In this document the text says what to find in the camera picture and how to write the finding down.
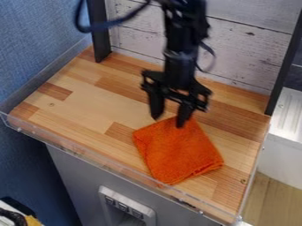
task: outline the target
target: clear plastic edge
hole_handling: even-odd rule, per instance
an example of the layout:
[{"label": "clear plastic edge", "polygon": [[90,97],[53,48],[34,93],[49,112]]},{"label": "clear plastic edge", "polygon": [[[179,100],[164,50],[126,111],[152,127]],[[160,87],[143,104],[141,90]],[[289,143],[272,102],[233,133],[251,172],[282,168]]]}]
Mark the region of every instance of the clear plastic edge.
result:
[{"label": "clear plastic edge", "polygon": [[56,135],[53,132],[47,131],[2,111],[0,111],[0,116],[7,127],[17,132],[21,132],[34,139],[38,139],[46,145],[64,151],[67,154],[71,154],[85,162],[93,164],[95,167],[106,170],[119,177],[131,179],[132,182],[143,185],[147,189],[153,189],[154,192],[159,192],[163,197],[174,200],[178,204],[183,205],[198,214],[204,215],[212,221],[219,222],[224,225],[232,225],[241,219],[239,215],[233,215],[219,207],[215,207],[214,205],[209,204],[204,200],[200,200],[189,193],[182,192],[171,185],[166,185],[142,172],[124,165],[123,163],[114,161],[102,154],[98,154],[93,150]]}]

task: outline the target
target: wooden floor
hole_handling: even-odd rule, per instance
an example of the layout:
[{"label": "wooden floor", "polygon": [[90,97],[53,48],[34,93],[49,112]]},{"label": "wooden floor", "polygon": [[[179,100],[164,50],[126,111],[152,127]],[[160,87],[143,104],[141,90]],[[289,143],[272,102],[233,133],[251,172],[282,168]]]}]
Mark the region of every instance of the wooden floor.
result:
[{"label": "wooden floor", "polygon": [[301,226],[302,190],[258,172],[242,216],[252,226]]}]

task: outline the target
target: wooden plank pattern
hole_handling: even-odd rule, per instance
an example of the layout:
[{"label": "wooden plank pattern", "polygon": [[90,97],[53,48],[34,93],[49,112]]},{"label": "wooden plank pattern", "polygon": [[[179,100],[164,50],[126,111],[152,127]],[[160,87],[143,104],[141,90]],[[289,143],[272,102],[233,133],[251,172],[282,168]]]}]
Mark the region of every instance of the wooden plank pattern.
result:
[{"label": "wooden plank pattern", "polygon": [[257,172],[242,216],[253,226],[300,226],[301,207],[302,190]]},{"label": "wooden plank pattern", "polygon": [[39,87],[38,91],[42,94],[52,96],[53,98],[56,98],[59,101],[64,101],[70,94],[72,94],[72,91],[58,87],[48,82],[44,83],[41,87]]},{"label": "wooden plank pattern", "polygon": [[[155,122],[149,115],[147,95],[140,90],[140,71],[144,68],[160,70],[161,67],[117,53],[96,64],[92,55],[90,48],[85,50],[43,88],[26,98],[11,115],[48,132],[36,132],[41,139],[57,143],[85,159],[156,187],[156,182],[131,170],[150,176],[132,143],[132,132]],[[240,181],[251,176],[268,129],[269,117],[262,114],[268,97],[208,79],[200,79],[200,82],[211,88],[215,95],[207,114],[196,111],[194,115],[220,150],[225,166],[187,179],[174,188],[195,197],[188,199],[188,202],[207,215],[229,223],[234,220],[231,216],[238,214],[245,193],[246,185]],[[65,94],[65,98],[57,95],[58,90],[64,90],[61,93]],[[176,111],[177,104],[167,102],[161,120],[175,116]],[[14,120],[11,123],[22,126]],[[104,161],[102,156],[130,169]],[[162,188],[161,192],[181,198],[180,192],[171,189]]]},{"label": "wooden plank pattern", "polygon": [[256,173],[252,190],[245,204],[245,209],[242,214],[244,221],[254,226],[257,226],[259,223],[264,199],[267,194],[268,182],[269,177],[261,173]]},{"label": "wooden plank pattern", "polygon": [[[126,14],[137,4],[139,3],[135,1],[117,0],[116,16]],[[236,6],[241,4],[248,5],[244,11],[250,11],[251,7],[260,3],[240,2],[236,3]],[[275,84],[291,36],[257,26],[233,23],[228,19],[214,17],[208,20],[212,29],[210,39],[206,40],[206,43],[215,50],[217,60],[213,71],[210,74],[203,73],[201,76],[269,94]],[[166,41],[163,35],[161,8],[150,6],[136,19],[120,26],[118,38],[117,48],[163,59],[162,50]],[[201,51],[199,64],[207,65],[211,60],[209,54]]]},{"label": "wooden plank pattern", "polygon": [[299,0],[290,3],[286,0],[211,0],[208,1],[208,16],[291,34],[300,8]]}]

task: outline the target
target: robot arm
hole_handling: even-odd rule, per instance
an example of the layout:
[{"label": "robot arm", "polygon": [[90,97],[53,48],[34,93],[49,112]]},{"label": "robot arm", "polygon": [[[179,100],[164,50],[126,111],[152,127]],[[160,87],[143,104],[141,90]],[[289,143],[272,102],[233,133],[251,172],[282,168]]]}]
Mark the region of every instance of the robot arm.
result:
[{"label": "robot arm", "polygon": [[[83,27],[79,24],[80,0],[76,26],[81,32],[100,31],[134,18],[151,0],[131,11],[127,16],[103,24]],[[195,78],[199,46],[208,37],[205,0],[157,0],[162,5],[167,37],[163,51],[163,72],[143,71],[142,89],[148,94],[151,116],[157,119],[164,112],[165,99],[178,102],[177,127],[182,127],[196,110],[207,111],[212,92]]]}]

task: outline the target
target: wood grain surface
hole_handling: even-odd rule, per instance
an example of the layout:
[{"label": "wood grain surface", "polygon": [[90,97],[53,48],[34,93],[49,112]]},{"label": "wood grain surface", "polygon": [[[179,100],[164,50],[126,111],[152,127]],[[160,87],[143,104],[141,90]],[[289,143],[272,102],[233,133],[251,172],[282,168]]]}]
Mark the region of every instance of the wood grain surface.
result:
[{"label": "wood grain surface", "polygon": [[256,173],[243,220],[253,226],[302,225],[302,190]]},{"label": "wood grain surface", "polygon": [[[132,143],[133,131],[155,122],[149,115],[147,95],[140,90],[142,69],[161,67],[117,53],[96,64],[89,48],[27,97],[11,115],[33,124],[30,130],[42,128],[44,132],[36,131],[36,136],[160,189],[144,176],[150,176],[149,171]],[[194,116],[222,154],[225,166],[186,179],[174,188],[195,197],[187,202],[206,214],[221,222],[232,222],[231,216],[238,214],[247,187],[242,181],[249,180],[268,129],[269,117],[262,114],[268,97],[209,79],[199,80],[214,91],[214,96],[210,111],[196,111]],[[167,101],[161,120],[175,116],[176,110],[177,104]],[[11,123],[22,126],[16,120]],[[126,168],[117,169],[102,156]],[[179,198],[173,189],[160,190]]]}]

